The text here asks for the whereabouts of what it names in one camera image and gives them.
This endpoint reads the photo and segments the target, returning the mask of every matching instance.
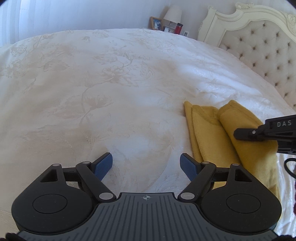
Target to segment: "blue finger pad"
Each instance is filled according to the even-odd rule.
[[[113,158],[112,155],[109,154],[103,160],[101,160],[95,168],[94,174],[100,181],[103,180],[104,176],[108,173],[113,165]]]
[[[180,167],[186,176],[192,181],[197,176],[197,167],[184,155],[180,156]]]

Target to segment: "white duvet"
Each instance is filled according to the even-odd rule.
[[[184,101],[219,108],[231,99],[262,121],[295,114],[230,53],[171,33],[64,31],[0,48],[0,236],[17,231],[13,200],[53,163],[74,167],[110,152],[103,182],[116,195],[177,195],[189,183],[179,157],[192,155]],[[285,158],[276,232],[295,236]]]

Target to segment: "photo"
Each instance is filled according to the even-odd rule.
[[[167,32],[167,33],[174,33],[175,30],[173,28],[169,28],[169,27],[165,27],[165,29],[163,30],[164,32]]]
[[[187,37],[188,34],[189,34],[189,32],[184,31],[183,36]]]
[[[153,30],[161,30],[163,29],[163,22],[160,18],[150,17],[150,24]]]

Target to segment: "circular pad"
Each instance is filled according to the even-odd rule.
[[[260,208],[258,198],[248,194],[235,194],[227,198],[227,206],[237,213],[253,213]]]
[[[57,213],[67,205],[67,199],[58,194],[46,194],[40,196],[33,202],[33,207],[40,213]]]

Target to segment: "black cable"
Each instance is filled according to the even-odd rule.
[[[295,158],[289,158],[289,159],[285,160],[285,162],[284,162],[284,168],[285,168],[286,172],[287,172],[291,177],[293,177],[293,178],[296,179],[296,175],[295,175],[293,172],[291,172],[290,169],[289,169],[288,166],[287,166],[287,163],[290,162],[290,161],[294,161],[294,162],[296,162],[296,159],[295,159]]]

